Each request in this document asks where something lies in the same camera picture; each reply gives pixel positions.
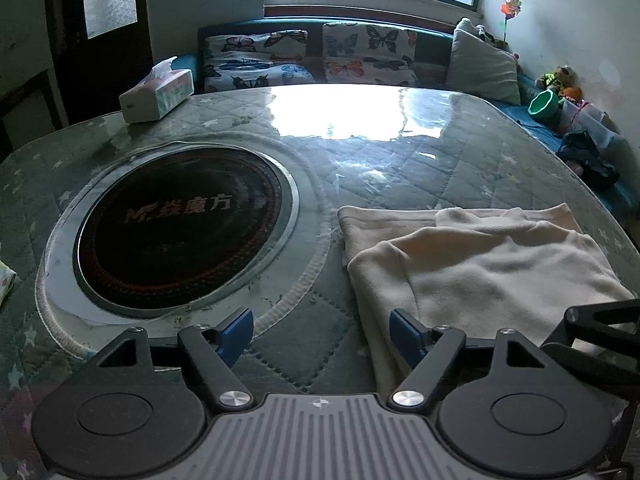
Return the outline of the right butterfly cushion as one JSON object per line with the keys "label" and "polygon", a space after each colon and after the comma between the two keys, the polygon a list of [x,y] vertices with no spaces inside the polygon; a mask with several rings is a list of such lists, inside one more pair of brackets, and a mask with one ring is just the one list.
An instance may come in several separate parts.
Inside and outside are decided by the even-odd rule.
{"label": "right butterfly cushion", "polygon": [[417,87],[412,68],[418,35],[411,30],[368,23],[322,27],[322,61],[331,84]]}

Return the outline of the dark wooden door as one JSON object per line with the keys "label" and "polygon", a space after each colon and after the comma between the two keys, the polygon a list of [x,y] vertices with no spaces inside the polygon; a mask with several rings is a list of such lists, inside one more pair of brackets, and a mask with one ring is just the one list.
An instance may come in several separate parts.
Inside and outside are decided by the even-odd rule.
{"label": "dark wooden door", "polygon": [[44,1],[67,121],[119,110],[119,96],[152,65],[146,0]]}

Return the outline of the butterfly cushion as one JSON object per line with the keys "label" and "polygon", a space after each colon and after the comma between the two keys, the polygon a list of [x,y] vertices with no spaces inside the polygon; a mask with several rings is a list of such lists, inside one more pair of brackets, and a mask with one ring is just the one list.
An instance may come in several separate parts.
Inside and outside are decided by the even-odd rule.
{"label": "butterfly cushion", "polygon": [[312,84],[314,76],[304,66],[307,39],[303,29],[209,36],[203,44],[203,90]]}
{"label": "butterfly cushion", "polygon": [[322,61],[331,84],[417,87],[412,68],[418,35],[411,30],[368,23],[322,27]]}

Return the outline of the plain grey pillow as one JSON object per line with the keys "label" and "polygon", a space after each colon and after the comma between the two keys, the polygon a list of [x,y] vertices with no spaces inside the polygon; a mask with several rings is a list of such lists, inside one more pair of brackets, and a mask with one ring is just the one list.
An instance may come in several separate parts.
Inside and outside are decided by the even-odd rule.
{"label": "plain grey pillow", "polygon": [[515,58],[480,38],[468,18],[454,29],[445,84],[485,100],[521,104]]}

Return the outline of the left butterfly cushion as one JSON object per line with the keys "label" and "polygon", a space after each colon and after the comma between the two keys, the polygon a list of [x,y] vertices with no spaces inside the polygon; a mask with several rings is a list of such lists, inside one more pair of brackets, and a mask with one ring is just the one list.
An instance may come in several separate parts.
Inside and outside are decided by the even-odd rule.
{"label": "left butterfly cushion", "polygon": [[304,66],[307,39],[303,29],[209,36],[203,44],[203,90],[312,84],[314,76]]}

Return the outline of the round black induction cooktop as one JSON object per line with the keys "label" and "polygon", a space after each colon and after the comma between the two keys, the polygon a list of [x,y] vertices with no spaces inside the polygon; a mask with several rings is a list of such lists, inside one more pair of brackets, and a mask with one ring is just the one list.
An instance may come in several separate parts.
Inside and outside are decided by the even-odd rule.
{"label": "round black induction cooktop", "polygon": [[295,181],[271,157],[205,145],[131,169],[90,207],[75,273],[100,307],[132,318],[239,287],[295,226]]}

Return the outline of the clear plastic storage box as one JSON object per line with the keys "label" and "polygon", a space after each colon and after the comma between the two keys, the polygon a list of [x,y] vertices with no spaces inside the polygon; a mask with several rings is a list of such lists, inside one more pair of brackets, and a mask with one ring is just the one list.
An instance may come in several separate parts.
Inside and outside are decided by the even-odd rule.
{"label": "clear plastic storage box", "polygon": [[561,101],[559,132],[586,130],[593,143],[601,151],[614,148],[623,140],[623,136],[612,127],[612,122],[603,110],[588,102]]}

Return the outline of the colourful pinwheel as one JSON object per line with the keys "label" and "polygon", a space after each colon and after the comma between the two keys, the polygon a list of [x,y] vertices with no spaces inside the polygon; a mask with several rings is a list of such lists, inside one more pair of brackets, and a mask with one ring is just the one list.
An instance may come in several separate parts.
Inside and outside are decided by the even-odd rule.
{"label": "colourful pinwheel", "polygon": [[503,0],[500,6],[500,12],[503,15],[502,25],[502,41],[506,42],[506,31],[508,30],[508,23],[520,14],[522,10],[522,0]]}

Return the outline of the grey quilted star tablecloth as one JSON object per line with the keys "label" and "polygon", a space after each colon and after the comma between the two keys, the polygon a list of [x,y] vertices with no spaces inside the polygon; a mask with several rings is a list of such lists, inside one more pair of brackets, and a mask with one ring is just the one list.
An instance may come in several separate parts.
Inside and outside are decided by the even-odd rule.
{"label": "grey quilted star tablecloth", "polygon": [[337,211],[567,204],[632,292],[639,254],[623,228],[536,136],[472,96],[372,86],[294,86],[194,96],[161,122],[109,114],[29,143],[1,165],[1,258],[16,274],[1,307],[1,474],[39,479],[35,406],[78,369],[40,318],[39,265],[58,220],[157,148],[239,145],[271,156],[299,192],[280,254],[239,294],[258,327],[238,373],[257,393],[374,386],[345,269]]}

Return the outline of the plush toy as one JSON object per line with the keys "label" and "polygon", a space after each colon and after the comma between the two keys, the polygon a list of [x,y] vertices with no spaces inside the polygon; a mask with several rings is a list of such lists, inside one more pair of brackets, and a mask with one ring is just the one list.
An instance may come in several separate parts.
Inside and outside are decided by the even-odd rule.
{"label": "plush toy", "polygon": [[570,66],[558,66],[551,73],[544,73],[535,80],[540,90],[551,90],[559,98],[572,102],[582,100],[582,89],[578,87],[577,76]]}

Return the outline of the cream white sweater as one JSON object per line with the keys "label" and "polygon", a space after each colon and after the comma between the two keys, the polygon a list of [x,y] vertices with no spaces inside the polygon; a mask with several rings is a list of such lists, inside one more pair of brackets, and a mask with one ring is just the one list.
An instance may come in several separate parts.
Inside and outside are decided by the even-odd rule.
{"label": "cream white sweater", "polygon": [[638,252],[623,248],[616,262],[567,204],[538,210],[344,206],[337,219],[381,396],[409,371],[390,341],[393,310],[471,338],[514,328],[541,344],[567,308],[639,295]]}

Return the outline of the tissue box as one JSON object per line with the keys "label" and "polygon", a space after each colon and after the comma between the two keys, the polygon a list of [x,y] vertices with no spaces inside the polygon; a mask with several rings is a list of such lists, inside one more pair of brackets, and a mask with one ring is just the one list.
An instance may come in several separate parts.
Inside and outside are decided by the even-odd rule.
{"label": "tissue box", "polygon": [[127,124],[156,122],[194,93],[192,70],[172,68],[177,58],[160,61],[131,89],[119,96]]}

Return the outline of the blue sofa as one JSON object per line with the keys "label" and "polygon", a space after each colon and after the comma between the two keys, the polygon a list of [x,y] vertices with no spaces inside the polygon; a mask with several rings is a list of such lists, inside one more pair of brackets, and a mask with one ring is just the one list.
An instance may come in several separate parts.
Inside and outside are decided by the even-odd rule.
{"label": "blue sofa", "polygon": [[590,104],[568,93],[560,67],[536,87],[516,56],[484,29],[462,21],[451,34],[382,22],[261,18],[202,27],[198,52],[180,55],[196,92],[282,84],[384,84],[465,92],[491,102],[551,148],[620,222],[639,213],[639,196],[620,176],[623,137]]}

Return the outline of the green plastic bowl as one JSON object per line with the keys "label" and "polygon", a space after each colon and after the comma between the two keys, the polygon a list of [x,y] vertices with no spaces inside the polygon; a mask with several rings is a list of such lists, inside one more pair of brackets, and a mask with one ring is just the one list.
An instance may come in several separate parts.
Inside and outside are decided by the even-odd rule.
{"label": "green plastic bowl", "polygon": [[539,92],[529,103],[528,114],[536,122],[548,122],[560,109],[560,98],[547,89]]}

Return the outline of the dark clothes pile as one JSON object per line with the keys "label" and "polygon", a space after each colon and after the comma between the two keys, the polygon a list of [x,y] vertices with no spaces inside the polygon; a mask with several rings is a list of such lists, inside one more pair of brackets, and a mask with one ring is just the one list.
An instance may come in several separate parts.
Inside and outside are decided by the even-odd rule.
{"label": "dark clothes pile", "polygon": [[620,180],[620,173],[603,158],[586,130],[565,133],[555,155],[593,191],[607,191]]}

